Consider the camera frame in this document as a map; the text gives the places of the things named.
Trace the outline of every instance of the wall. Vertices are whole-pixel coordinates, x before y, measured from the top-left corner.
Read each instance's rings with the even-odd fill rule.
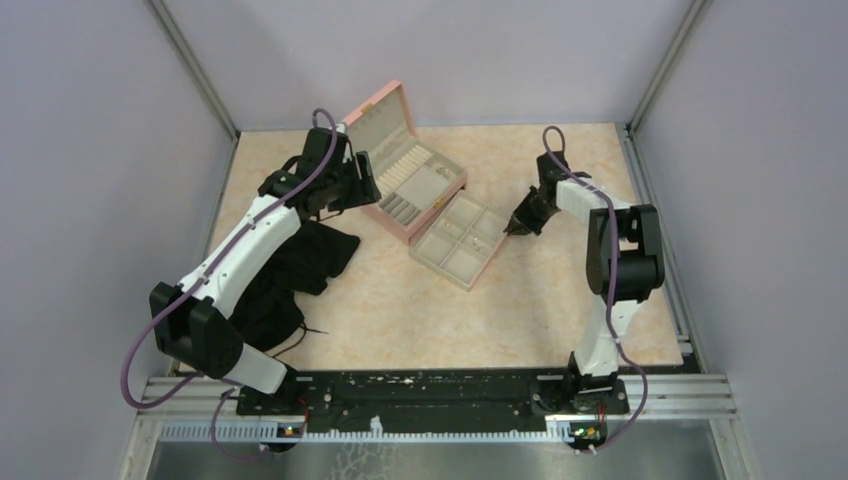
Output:
[[[200,259],[229,140],[141,0],[0,6],[0,478],[114,478],[147,295]],[[138,394],[164,357],[149,341]]]
[[[768,479],[844,476],[846,22],[845,2],[714,2],[638,134]]]
[[[689,0],[167,0],[242,130],[393,78],[421,124],[630,119]]]

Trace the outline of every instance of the table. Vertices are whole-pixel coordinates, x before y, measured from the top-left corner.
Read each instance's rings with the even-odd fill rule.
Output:
[[[545,125],[419,127],[419,137],[464,166],[466,191],[511,212],[537,185],[535,158]],[[613,124],[560,125],[575,171],[613,195],[635,194]],[[306,131],[241,136],[213,236],[215,248],[238,223],[265,177],[299,154]],[[553,136],[552,142],[558,142]],[[320,296],[296,295],[310,328],[280,359],[297,369],[417,369],[563,365],[580,342],[591,305],[586,227],[555,215],[539,237],[510,237],[466,292],[413,260],[408,248],[363,213],[327,224],[362,238],[347,270]],[[294,343],[296,332],[274,354]],[[646,365],[682,357],[667,303],[655,291],[634,317],[624,349]]]

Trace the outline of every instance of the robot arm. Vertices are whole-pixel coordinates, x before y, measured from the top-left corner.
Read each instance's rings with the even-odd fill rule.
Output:
[[[554,152],[566,167],[563,152]],[[613,302],[612,324],[623,338],[633,316],[659,288],[664,279],[659,216],[652,205],[631,205],[610,197],[615,207],[620,238],[610,238],[611,220],[606,204],[591,188],[589,175],[576,172],[589,184],[586,188],[570,179],[547,154],[536,159],[539,188],[530,192],[513,212],[506,232],[509,235],[541,234],[547,221],[559,211],[577,217],[588,230],[586,278],[593,298],[592,313],[580,345],[569,359],[570,400],[575,406],[591,405],[586,394],[597,400],[599,392],[611,392],[617,380],[618,351],[606,323],[606,308]],[[626,239],[635,249],[621,250],[618,260],[615,298],[608,298],[610,280],[610,242]]]
[[[341,124],[336,130],[336,147],[329,162],[306,188],[291,196],[285,206],[255,220],[260,212],[315,174],[332,144],[328,129],[316,127],[309,131],[303,153],[268,176],[239,224],[200,266],[176,286],[160,283],[153,289],[150,307],[155,316],[181,297],[184,288],[203,280],[188,300],[155,327],[160,351],[211,378],[227,379],[290,400],[293,389],[284,383],[293,378],[287,375],[291,367],[244,343],[229,318],[247,285],[271,255],[297,233],[302,221],[323,208],[341,212],[379,201],[368,154],[346,156],[349,142],[345,126]],[[294,165],[296,171],[291,173]],[[246,228],[246,234],[240,233]],[[239,241],[231,244],[234,237],[242,234]],[[207,276],[214,262],[220,263]]]

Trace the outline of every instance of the black fabric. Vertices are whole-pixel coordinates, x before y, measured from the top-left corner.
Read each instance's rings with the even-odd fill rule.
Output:
[[[289,338],[304,316],[294,292],[320,295],[339,276],[361,243],[359,237],[308,220],[277,249],[248,284],[230,321],[245,343],[262,351]]]

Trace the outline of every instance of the open jewelry box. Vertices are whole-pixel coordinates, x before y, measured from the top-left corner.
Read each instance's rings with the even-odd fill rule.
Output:
[[[411,246],[413,258],[470,290],[503,242],[509,215],[460,192],[467,172],[417,138],[399,81],[344,122],[353,147],[368,151],[383,197],[362,211]]]

